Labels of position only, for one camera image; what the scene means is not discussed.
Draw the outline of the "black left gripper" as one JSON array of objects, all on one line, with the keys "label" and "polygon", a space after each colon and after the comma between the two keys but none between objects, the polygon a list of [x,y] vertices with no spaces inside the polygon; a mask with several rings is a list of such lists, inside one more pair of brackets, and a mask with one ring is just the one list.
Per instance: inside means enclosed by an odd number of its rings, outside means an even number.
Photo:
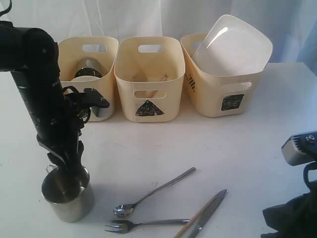
[{"label": "black left gripper", "polygon": [[86,96],[70,86],[66,94],[59,67],[12,70],[11,75],[37,131],[38,143],[49,150],[49,160],[77,176],[82,170],[83,143],[79,140]]}]

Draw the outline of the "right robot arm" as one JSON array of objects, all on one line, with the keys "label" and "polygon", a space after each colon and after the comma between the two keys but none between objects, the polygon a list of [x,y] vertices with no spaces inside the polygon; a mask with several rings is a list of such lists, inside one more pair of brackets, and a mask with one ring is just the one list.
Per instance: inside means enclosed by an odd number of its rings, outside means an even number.
[{"label": "right robot arm", "polygon": [[312,190],[287,203],[263,210],[264,220],[274,233],[261,234],[262,238],[315,238],[317,236],[317,182]]}]

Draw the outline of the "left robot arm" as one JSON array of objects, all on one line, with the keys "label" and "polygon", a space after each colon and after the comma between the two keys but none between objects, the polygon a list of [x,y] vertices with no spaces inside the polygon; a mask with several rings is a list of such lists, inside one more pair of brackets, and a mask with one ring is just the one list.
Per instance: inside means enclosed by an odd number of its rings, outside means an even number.
[{"label": "left robot arm", "polygon": [[81,171],[83,120],[80,93],[65,94],[59,79],[58,45],[44,30],[0,23],[0,69],[9,71],[49,160],[71,175]]}]

